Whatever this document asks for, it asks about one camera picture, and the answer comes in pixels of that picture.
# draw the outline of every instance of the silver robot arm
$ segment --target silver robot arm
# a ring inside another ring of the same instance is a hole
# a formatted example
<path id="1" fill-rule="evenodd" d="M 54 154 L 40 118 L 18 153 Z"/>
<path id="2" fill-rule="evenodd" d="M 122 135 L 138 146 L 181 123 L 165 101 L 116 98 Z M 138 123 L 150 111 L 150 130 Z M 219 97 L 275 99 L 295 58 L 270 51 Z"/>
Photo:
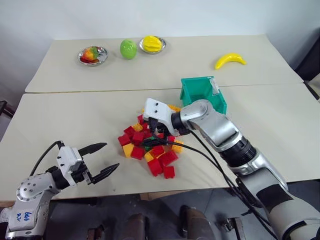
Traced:
<path id="1" fill-rule="evenodd" d="M 8 222 L 6 239 L 41 240 L 45 232 L 49 203 L 61 190 L 75 186 L 86 180 L 87 184 L 96 184 L 108 177 L 119 163 L 103 169 L 97 176 L 89 172 L 83 156 L 94 153 L 106 143 L 92 144 L 77 150 L 64 146 L 61 142 L 56 158 L 58 166 L 49 168 L 45 173 L 31 175 L 21 182 L 16 190 L 16 201 L 12 208 L 5 208 L 0 219 Z"/>
<path id="2" fill-rule="evenodd" d="M 320 239 L 320 212 L 288 192 L 285 179 L 267 158 L 207 100 L 197 100 L 180 112 L 148 98 L 143 118 L 157 120 L 174 136 L 199 130 L 237 176 L 248 198 L 264 208 L 279 240 Z"/>

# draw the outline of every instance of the green container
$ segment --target green container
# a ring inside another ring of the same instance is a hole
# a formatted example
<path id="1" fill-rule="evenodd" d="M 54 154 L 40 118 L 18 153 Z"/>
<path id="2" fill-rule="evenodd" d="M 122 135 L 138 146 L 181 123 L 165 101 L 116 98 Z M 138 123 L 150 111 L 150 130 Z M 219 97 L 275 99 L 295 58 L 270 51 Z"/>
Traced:
<path id="1" fill-rule="evenodd" d="M 226 114 L 227 103 L 213 76 L 182 78 L 181 82 L 180 99 L 183 106 L 192 104 L 196 100 L 206 99 L 217 112 Z"/>

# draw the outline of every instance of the yellow banana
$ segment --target yellow banana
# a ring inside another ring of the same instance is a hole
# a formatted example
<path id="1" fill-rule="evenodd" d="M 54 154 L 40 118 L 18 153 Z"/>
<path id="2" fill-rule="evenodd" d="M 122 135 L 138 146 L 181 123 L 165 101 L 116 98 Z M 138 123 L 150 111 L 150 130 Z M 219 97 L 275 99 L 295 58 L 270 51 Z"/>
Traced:
<path id="1" fill-rule="evenodd" d="M 225 63 L 228 62 L 238 62 L 243 65 L 247 64 L 247 62 L 240 56 L 238 53 L 227 53 L 226 55 L 223 55 L 222 57 L 219 58 L 219 60 L 215 64 L 215 69 L 218 70 L 221 68 Z"/>

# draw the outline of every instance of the silver bowl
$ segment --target silver bowl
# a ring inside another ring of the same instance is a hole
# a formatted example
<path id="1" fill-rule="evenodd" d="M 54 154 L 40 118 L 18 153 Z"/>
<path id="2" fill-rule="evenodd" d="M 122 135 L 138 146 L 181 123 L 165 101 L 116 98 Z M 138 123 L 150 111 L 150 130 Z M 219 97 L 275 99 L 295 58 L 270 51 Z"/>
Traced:
<path id="1" fill-rule="evenodd" d="M 81 61 L 81 57 L 82 55 L 84 54 L 85 50 L 87 48 L 90 48 L 90 47 L 96 47 L 96 49 L 98 50 L 98 57 L 97 59 L 99 61 L 97 62 L 93 62 L 93 63 L 88 63 L 88 62 L 83 62 Z M 78 53 L 78 60 L 80 63 L 84 64 L 84 65 L 87 65 L 87 66 L 90 66 L 90 67 L 94 67 L 94 66 L 98 66 L 100 64 L 102 64 L 106 59 L 108 58 L 108 51 L 102 47 L 102 46 L 89 46 L 89 47 L 86 47 L 84 49 L 82 49 L 79 53 Z"/>
<path id="2" fill-rule="evenodd" d="M 161 41 L 161 43 L 162 43 L 162 48 L 159 51 L 147 51 L 147 50 L 144 50 L 144 44 L 143 44 L 144 43 L 144 39 L 143 38 L 139 42 L 139 48 L 142 51 L 144 51 L 145 53 L 147 53 L 147 54 L 158 54 L 158 53 L 162 52 L 162 50 L 165 49 L 165 47 L 166 47 L 166 41 L 163 38 L 159 37 L 159 36 L 155 36 L 155 37 L 157 39 L 159 39 Z"/>

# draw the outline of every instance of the toy apple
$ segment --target toy apple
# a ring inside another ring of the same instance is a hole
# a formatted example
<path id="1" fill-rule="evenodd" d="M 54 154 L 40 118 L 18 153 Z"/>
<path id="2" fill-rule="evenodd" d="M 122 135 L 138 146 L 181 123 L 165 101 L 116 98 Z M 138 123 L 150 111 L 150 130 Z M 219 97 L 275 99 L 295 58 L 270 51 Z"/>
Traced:
<path id="1" fill-rule="evenodd" d="M 120 53 L 126 59 L 133 59 L 137 54 L 137 44 L 131 39 L 125 39 L 121 42 Z"/>

